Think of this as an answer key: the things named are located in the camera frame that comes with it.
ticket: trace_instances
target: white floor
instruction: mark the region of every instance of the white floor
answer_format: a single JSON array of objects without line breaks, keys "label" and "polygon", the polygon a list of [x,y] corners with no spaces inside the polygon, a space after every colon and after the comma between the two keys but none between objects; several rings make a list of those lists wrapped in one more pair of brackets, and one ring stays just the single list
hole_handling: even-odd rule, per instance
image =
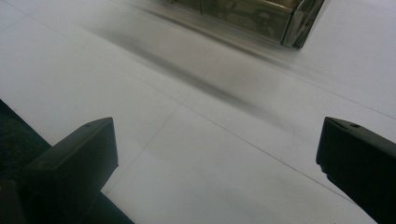
[{"label": "white floor", "polygon": [[0,98],[51,144],[113,117],[135,223],[375,223],[315,157],[325,117],[396,142],[395,21],[328,0],[294,50],[164,0],[0,0]]}]

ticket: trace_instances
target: floor tile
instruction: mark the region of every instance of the floor tile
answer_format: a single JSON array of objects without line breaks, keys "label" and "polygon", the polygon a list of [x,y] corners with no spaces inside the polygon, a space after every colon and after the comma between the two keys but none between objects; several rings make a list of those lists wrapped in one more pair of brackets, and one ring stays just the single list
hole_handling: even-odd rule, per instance
[{"label": "floor tile", "polygon": [[339,193],[315,163],[325,117],[396,141],[394,119],[231,49],[183,104]]},{"label": "floor tile", "polygon": [[86,122],[114,118],[120,157],[115,180],[179,106],[30,19],[3,33],[0,49],[2,100],[50,144]]},{"label": "floor tile", "polygon": [[0,1],[0,34],[25,15],[9,4]]},{"label": "floor tile", "polygon": [[24,13],[30,13],[42,7],[50,0],[3,0]]},{"label": "floor tile", "polygon": [[180,102],[223,50],[203,36],[107,0],[53,1],[32,17]]},{"label": "floor tile", "polygon": [[108,196],[136,223],[374,223],[186,107]]},{"label": "floor tile", "polygon": [[198,30],[198,35],[210,35],[290,76],[396,118],[394,1],[325,1],[300,50],[277,46],[208,17],[192,20],[181,15],[179,7],[159,3],[164,1],[113,1],[134,2],[162,17],[179,20]]}]

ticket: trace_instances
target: white surface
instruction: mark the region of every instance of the white surface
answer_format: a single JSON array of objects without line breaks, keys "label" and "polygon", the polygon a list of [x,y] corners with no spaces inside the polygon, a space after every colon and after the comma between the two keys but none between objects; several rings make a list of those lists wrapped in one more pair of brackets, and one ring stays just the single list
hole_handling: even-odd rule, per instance
[{"label": "white surface", "polygon": [[0,33],[24,16],[25,15],[15,7],[0,1]]},{"label": "white surface", "polygon": [[51,144],[113,117],[137,223],[374,223],[315,156],[327,116],[396,142],[395,11],[326,1],[293,50],[162,0],[0,0],[0,98]]}]

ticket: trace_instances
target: metal object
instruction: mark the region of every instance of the metal object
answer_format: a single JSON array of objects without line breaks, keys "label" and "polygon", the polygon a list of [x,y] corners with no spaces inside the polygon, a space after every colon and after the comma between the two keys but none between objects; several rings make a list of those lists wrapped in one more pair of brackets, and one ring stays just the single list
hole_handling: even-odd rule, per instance
[{"label": "metal object", "polygon": [[317,164],[378,223],[396,223],[396,144],[360,125],[326,118]]},{"label": "metal object", "polygon": [[303,47],[324,0],[167,0],[280,45]]}]

